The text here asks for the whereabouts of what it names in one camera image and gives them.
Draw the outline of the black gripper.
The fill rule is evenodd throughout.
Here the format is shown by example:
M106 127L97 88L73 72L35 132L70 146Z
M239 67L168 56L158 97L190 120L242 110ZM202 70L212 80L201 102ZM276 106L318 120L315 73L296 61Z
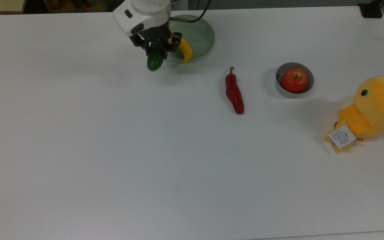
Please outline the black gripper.
M148 56L153 50L152 43L158 43L167 47L167 53L175 53L182 40L182 33L171 33L168 23L151 27L149 29L145 29L145 25L143 23L139 23L131 29L131 33L132 35L129 37L130 40L136 47L143 47L146 56Z

